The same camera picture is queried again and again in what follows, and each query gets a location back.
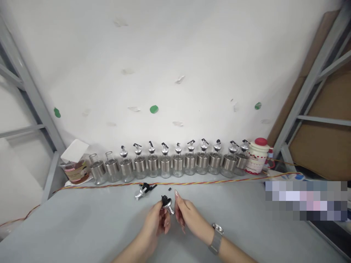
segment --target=glass oil bottle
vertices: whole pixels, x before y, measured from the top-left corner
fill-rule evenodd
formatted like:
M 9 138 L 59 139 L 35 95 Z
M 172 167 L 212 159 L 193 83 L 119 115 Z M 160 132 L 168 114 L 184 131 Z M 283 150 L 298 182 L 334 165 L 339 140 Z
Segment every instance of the glass oil bottle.
M 235 154 L 238 158 L 234 173 L 239 176 L 244 176 L 246 174 L 245 167 L 249 159 L 249 142 L 247 140 L 242 141 L 243 144 L 240 145 L 240 150 Z
M 220 162 L 222 160 L 222 155 L 219 153 L 220 149 L 220 139 L 218 139 L 213 146 L 213 152 L 210 153 L 210 159 L 208 161 L 208 172 L 210 174 L 219 174 Z
M 136 148 L 135 154 L 136 157 L 134 158 L 134 166 L 135 166 L 135 178 L 138 180 L 144 179 L 148 175 L 148 170 L 146 169 L 146 161 L 145 157 L 141 155 L 141 145 L 133 144 Z
M 105 153 L 105 155 L 105 167 L 108 174 L 108 181 L 110 183 L 115 183 L 122 179 L 120 164 L 118 163 L 118 159 L 113 156 L 111 151 Z
M 180 147 L 180 143 L 177 143 L 175 152 L 176 154 L 173 155 L 173 175 L 175 177 L 182 177 L 184 174 L 184 156 L 181 154 L 182 148 Z
M 220 168 L 220 173 L 227 178 L 234 177 L 235 165 L 238 162 L 238 158 L 235 155 L 237 152 L 237 144 L 234 141 L 230 141 L 230 143 L 231 145 L 228 148 L 229 152 L 224 155 L 223 164 Z
M 120 162 L 121 171 L 122 171 L 122 179 L 125 183 L 129 183 L 134 179 L 132 159 L 128 158 L 128 151 L 125 150 L 124 146 L 121 146 L 122 161 Z
M 207 166 L 208 166 L 208 160 L 209 160 L 209 155 L 206 153 L 206 150 L 208 148 L 208 142 L 205 139 L 201 139 L 202 145 L 201 145 L 201 151 L 197 153 L 197 160 L 196 160 L 196 171 L 198 174 L 207 174 Z
M 163 142 L 162 143 L 163 156 L 160 158 L 160 166 L 161 166 L 161 177 L 162 178 L 170 178 L 171 177 L 171 157 L 168 156 L 168 146 Z
M 191 140 L 187 144 L 190 144 L 188 146 L 189 152 L 185 154 L 185 169 L 184 172 L 187 175 L 194 175 L 196 173 L 196 155 L 194 154 L 194 149 L 195 147 L 193 146 L 193 143 L 195 141 Z
M 160 170 L 158 169 L 158 156 L 155 154 L 155 148 L 151 141 L 149 141 L 149 144 L 150 155 L 147 157 L 147 165 L 149 167 L 150 177 L 157 177 L 160 175 Z
M 107 173 L 105 170 L 105 166 L 103 165 L 103 161 L 99 159 L 96 153 L 89 155 L 89 159 L 91 162 L 90 170 L 95 179 L 96 185 L 102 185 L 107 181 Z

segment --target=watch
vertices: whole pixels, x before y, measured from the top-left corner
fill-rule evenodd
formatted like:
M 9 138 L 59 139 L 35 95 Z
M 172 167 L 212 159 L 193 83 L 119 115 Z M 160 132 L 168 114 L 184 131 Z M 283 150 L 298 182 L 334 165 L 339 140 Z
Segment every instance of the watch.
M 208 247 L 210 251 L 218 255 L 219 248 L 220 248 L 220 242 L 222 240 L 222 236 L 224 234 L 223 228 L 221 228 L 219 225 L 216 223 L 212 224 L 212 227 L 215 229 L 215 234 L 213 236 L 212 244 Z

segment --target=red lid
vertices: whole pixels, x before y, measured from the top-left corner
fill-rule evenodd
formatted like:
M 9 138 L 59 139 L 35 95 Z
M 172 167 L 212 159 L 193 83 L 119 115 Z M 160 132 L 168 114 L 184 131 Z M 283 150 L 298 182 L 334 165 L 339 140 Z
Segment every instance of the red lid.
M 259 146 L 266 146 L 267 145 L 267 140 L 265 138 L 257 138 L 255 140 L 255 144 Z

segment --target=gray tabletop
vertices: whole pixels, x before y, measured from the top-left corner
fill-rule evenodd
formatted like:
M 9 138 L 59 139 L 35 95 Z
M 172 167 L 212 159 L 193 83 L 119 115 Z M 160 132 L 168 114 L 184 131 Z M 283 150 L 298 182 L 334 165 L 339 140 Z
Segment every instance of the gray tabletop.
M 222 176 L 148 178 L 146 182 L 224 180 Z M 134 200 L 139 186 L 69 189 L 55 194 L 0 243 L 1 263 L 109 263 L 133 240 L 161 195 L 174 199 L 170 186 L 157 186 Z M 191 200 L 209 222 L 258 262 L 346 262 L 304 221 L 272 221 L 265 210 L 262 182 L 171 186 Z M 219 262 L 175 220 L 159 238 L 149 262 Z

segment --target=metal shelf frame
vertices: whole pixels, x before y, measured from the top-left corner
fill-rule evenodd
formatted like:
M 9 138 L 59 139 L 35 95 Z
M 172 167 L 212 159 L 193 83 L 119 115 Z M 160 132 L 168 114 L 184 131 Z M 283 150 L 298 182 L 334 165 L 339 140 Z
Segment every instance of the metal shelf frame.
M 67 181 L 63 170 L 57 166 L 66 147 L 2 16 L 0 16 L 0 56 L 4 62 L 4 65 L 0 64 L 0 75 L 18 89 L 23 102 L 37 123 L 29 127 L 1 132 L 0 138 L 39 130 L 54 153 L 42 196 L 42 203 L 44 203 Z
M 273 149 L 275 159 L 281 155 L 285 162 L 293 163 L 289 146 L 304 120 L 351 126 L 350 120 L 308 115 L 328 76 L 351 61 L 351 51 L 341 56 L 350 38 L 351 0 L 346 0 L 278 136 Z M 286 165 L 286 169 L 289 172 L 296 172 L 296 168 L 291 165 Z

